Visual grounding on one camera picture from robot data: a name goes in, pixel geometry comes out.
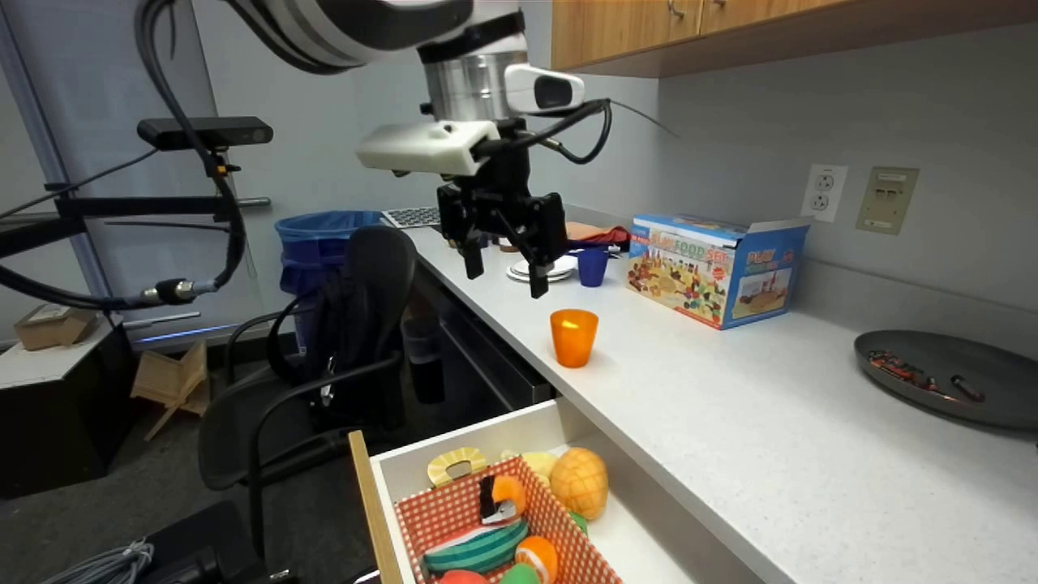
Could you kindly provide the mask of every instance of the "white countertop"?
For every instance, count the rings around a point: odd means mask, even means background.
[[[711,331],[627,290],[506,280],[487,249],[464,275],[434,235],[427,267],[557,394],[627,448],[690,517],[766,580],[1033,580],[1033,437],[911,409],[855,373],[859,331],[810,315]],[[585,370],[555,362],[549,315],[601,315]]]

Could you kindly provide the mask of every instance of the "round tray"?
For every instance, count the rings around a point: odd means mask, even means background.
[[[1038,428],[1038,361],[923,331],[868,331],[853,341],[859,370],[921,409]]]

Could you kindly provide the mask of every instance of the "wall outlet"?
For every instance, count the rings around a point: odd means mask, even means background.
[[[810,164],[801,217],[837,222],[847,185],[847,164]]]
[[[855,226],[874,235],[903,235],[916,181],[918,168],[871,164]]]

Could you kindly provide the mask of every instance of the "drawer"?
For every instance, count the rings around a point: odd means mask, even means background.
[[[481,448],[495,462],[523,450],[560,450],[568,443],[595,450],[611,468],[611,504],[586,534],[623,580],[756,580],[685,506],[563,400],[376,458],[367,458],[363,436],[353,430],[349,450],[384,580],[413,580],[397,504],[427,489],[424,465],[434,454]]]

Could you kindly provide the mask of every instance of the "orange cup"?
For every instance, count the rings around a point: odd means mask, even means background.
[[[560,366],[585,366],[589,361],[595,315],[581,308],[550,313],[550,341]]]

